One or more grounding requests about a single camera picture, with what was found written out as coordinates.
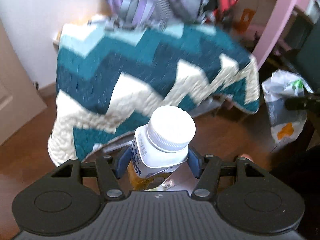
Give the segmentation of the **dark teal chair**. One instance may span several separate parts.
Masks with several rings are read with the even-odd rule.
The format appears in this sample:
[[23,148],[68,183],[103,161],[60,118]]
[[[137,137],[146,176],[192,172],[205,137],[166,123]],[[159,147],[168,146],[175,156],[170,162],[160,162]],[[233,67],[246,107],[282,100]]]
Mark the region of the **dark teal chair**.
[[293,60],[295,69],[314,92],[319,92],[319,43],[318,21]]

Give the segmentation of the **grey white snack bag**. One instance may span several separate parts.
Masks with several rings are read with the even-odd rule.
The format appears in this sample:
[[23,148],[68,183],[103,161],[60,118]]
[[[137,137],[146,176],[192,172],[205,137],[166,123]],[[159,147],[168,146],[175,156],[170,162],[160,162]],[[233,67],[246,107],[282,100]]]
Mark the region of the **grey white snack bag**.
[[302,79],[291,72],[276,70],[261,86],[275,143],[284,146],[295,141],[306,123],[307,113],[288,110],[285,101],[304,96]]

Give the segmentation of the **teal zigzag quilt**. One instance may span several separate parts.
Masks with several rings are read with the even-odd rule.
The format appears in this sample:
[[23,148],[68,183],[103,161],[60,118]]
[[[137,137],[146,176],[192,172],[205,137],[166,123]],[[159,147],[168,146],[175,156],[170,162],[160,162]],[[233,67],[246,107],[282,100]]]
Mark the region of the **teal zigzag quilt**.
[[255,57],[219,27],[108,30],[106,20],[63,26],[56,92],[48,139],[55,165],[85,160],[95,145],[130,134],[163,105],[189,112],[218,95],[254,114],[260,97]]

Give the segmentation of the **purple grey backpack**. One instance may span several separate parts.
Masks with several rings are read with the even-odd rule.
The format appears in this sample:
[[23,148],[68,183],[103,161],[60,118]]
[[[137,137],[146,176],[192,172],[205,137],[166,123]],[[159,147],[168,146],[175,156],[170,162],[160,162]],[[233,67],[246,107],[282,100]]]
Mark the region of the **purple grey backpack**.
[[106,0],[111,28],[165,28],[175,23],[203,21],[208,0]]

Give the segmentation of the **white yellow drink bottle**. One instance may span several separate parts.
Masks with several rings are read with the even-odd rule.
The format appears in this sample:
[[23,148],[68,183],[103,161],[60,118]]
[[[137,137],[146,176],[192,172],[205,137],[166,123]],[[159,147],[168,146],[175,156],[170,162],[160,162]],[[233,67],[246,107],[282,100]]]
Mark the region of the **white yellow drink bottle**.
[[136,129],[127,167],[135,191],[164,191],[174,186],[169,176],[188,160],[195,122],[175,106],[157,108],[146,125]]

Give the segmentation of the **wooden door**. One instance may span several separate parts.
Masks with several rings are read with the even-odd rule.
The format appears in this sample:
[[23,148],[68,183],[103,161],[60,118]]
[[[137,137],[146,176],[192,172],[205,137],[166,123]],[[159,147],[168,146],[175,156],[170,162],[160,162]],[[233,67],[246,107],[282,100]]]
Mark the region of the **wooden door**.
[[47,108],[1,25],[1,144]]

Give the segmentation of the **pink desk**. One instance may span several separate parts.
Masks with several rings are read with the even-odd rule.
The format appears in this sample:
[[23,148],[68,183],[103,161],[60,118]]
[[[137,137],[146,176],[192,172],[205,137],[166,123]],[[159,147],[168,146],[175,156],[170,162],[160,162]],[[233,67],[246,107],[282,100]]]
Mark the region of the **pink desk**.
[[245,31],[239,32],[233,28],[231,33],[238,39],[253,38],[255,33],[260,36],[252,53],[256,58],[257,68],[261,68],[266,61],[287,28],[290,17],[298,13],[311,23],[319,18],[319,0],[240,0],[234,10],[236,23],[240,22],[244,9],[255,12],[253,20]]

